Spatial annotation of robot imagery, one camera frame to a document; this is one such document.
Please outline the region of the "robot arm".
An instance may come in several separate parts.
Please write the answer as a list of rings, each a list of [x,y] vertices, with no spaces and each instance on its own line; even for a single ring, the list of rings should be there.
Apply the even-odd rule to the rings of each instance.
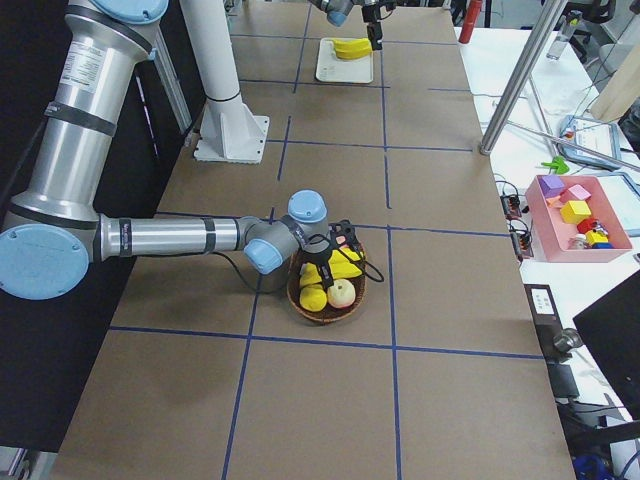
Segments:
[[[1,233],[1,287],[46,300],[66,294],[93,262],[111,257],[242,251],[262,274],[297,252],[322,274],[332,252],[327,209],[312,190],[292,195],[273,222],[252,216],[131,219],[96,212],[94,198],[137,64],[150,58],[164,1],[72,1],[72,40],[28,188],[13,197]]]
[[[382,9],[385,8],[387,12],[391,13],[396,6],[394,1],[388,3],[378,0],[310,0],[309,3],[317,10],[324,12],[327,21],[335,27],[342,26],[353,7],[359,6],[363,22],[366,25],[367,37],[374,51],[382,49]]]

